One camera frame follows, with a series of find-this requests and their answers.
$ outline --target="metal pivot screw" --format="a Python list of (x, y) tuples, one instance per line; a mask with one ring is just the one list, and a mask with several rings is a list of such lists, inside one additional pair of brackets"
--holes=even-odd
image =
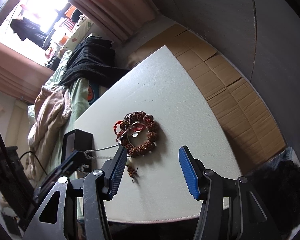
[(93, 171), (93, 175), (94, 176), (99, 176), (99, 175), (101, 175), (102, 174), (102, 170), (94, 170)]
[(242, 183), (247, 183), (248, 179), (246, 177), (240, 177), (239, 181), (242, 182)]
[(204, 174), (206, 174), (207, 176), (212, 176), (214, 174), (214, 171), (213, 170), (210, 170), (210, 169), (206, 169), (204, 171)]
[(60, 178), (58, 179), (58, 182), (59, 182), (60, 184), (64, 184), (64, 183), (66, 183), (67, 181), (68, 181), (68, 178), (65, 177), (65, 176), (60, 177)]

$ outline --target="cardboard box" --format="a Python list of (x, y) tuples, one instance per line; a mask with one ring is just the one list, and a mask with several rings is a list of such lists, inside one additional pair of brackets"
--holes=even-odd
[(160, 33), (130, 55), (127, 62), (136, 65), (164, 45), (207, 100), (242, 174), (286, 147), (274, 119), (248, 82), (213, 47), (182, 26), (175, 24)]

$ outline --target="white leather surface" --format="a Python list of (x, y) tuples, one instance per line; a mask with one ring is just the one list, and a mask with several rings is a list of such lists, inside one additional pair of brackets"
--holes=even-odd
[[(76, 122), (93, 134), (96, 149), (116, 144), (113, 125), (127, 113), (145, 111), (160, 124), (155, 151), (132, 159), (139, 178), (123, 173), (118, 194), (105, 201), (108, 220), (155, 223), (198, 216), (201, 201), (189, 194), (178, 161), (187, 145), (206, 168), (220, 176), (241, 175), (229, 143), (208, 103), (190, 76), (164, 46), (132, 69), (102, 95)], [(117, 148), (96, 152), (114, 156)], [(98, 159), (101, 168), (104, 159)]]

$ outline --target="black clothing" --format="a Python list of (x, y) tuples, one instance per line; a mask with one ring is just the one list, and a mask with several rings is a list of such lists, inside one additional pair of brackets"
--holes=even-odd
[(129, 72), (114, 67), (114, 50), (111, 41), (91, 36), (78, 44), (67, 63), (67, 71), (59, 85), (68, 87), (80, 77), (84, 77), (100, 86), (110, 88)]
[(300, 167), (282, 161), (276, 170), (270, 167), (247, 176), (266, 205), (281, 235), (300, 224)]
[(83, 13), (80, 12), (78, 9), (75, 9), (71, 15), (71, 21), (76, 23), (77, 21), (79, 21), (80, 19), (80, 16), (82, 15)]
[(53, 71), (56, 71), (58, 66), (59, 66), (60, 61), (61, 61), (60, 58), (58, 58), (57, 56), (54, 56), (49, 60), (46, 67), (53, 70)]
[(39, 24), (34, 23), (24, 17), (22, 20), (12, 19), (10, 27), (13, 30), (13, 33), (17, 33), (22, 41), (28, 38), (40, 48), (42, 48), (43, 43), (48, 35), (40, 30)]

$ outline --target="pink curtain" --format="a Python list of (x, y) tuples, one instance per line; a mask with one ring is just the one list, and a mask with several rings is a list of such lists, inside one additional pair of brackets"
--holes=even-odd
[(53, 71), (0, 43), (0, 91), (34, 104)]
[(156, 11), (148, 0), (68, 1), (118, 43), (128, 39), (143, 23), (156, 17)]

